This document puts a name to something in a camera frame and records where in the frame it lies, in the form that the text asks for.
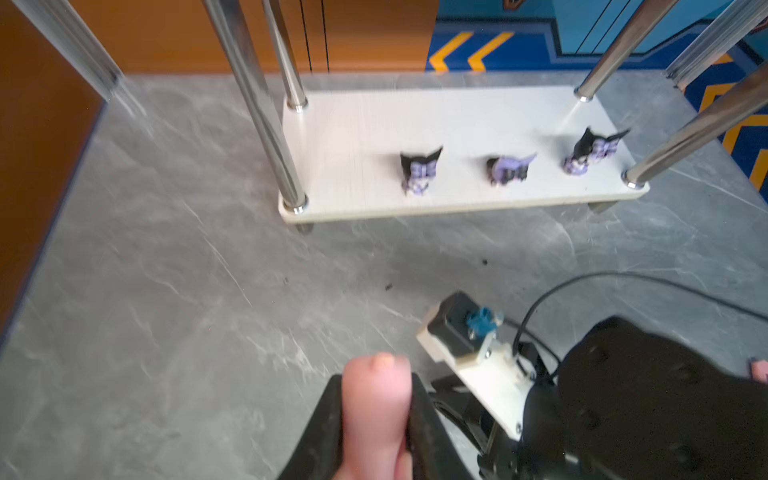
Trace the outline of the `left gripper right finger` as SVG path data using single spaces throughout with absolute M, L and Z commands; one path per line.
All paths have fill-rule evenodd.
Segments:
M 411 374 L 409 450 L 413 478 L 419 480 L 471 480 L 437 410 L 416 373 Z

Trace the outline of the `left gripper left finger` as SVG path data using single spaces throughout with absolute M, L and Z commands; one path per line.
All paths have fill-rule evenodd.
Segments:
M 330 480 L 342 463 L 342 376 L 333 375 L 278 480 Z

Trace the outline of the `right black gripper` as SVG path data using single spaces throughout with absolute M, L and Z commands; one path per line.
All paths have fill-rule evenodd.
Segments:
M 445 416 L 477 450 L 478 473 L 482 479 L 527 479 L 520 450 L 526 394 L 515 392 L 501 399 L 503 413 L 512 414 L 512 432 L 502 426 L 457 375 L 431 382 L 430 398 Z

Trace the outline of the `pink pig toy front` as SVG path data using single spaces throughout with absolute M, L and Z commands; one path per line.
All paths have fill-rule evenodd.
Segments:
M 413 478 L 406 448 L 412 371 L 388 352 L 350 360 L 342 374 L 342 461 L 336 479 Z

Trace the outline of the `pink pig toy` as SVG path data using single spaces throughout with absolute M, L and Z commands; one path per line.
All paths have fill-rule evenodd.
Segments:
M 388 352 L 350 360 L 342 374 L 342 461 L 336 479 L 413 478 L 406 448 L 412 371 Z
M 750 376 L 752 380 L 768 384 L 768 361 L 751 360 L 749 363 Z

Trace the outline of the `black white Kuromi figure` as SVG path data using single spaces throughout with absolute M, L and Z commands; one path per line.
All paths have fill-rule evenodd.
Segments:
M 437 165 L 443 151 L 440 146 L 426 155 L 400 154 L 403 173 L 402 189 L 406 196 L 424 195 L 437 176 Z
M 574 176 L 586 174 L 591 165 L 612 158 L 617 153 L 621 140 L 630 132 L 630 129 L 626 129 L 603 136 L 587 127 L 574 145 L 572 153 L 564 159 L 563 170 Z

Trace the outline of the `purple Kuromi figure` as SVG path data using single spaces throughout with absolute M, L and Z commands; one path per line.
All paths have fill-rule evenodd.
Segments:
M 486 171 L 492 186 L 505 186 L 510 182 L 523 182 L 530 165 L 537 158 L 533 153 L 525 157 L 498 156 L 486 160 Z

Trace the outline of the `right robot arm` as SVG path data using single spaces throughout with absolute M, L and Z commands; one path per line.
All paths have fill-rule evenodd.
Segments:
M 612 317 L 551 372 L 537 348 L 492 342 L 454 357 L 431 398 L 477 449 L 484 479 L 763 479 L 767 388 Z

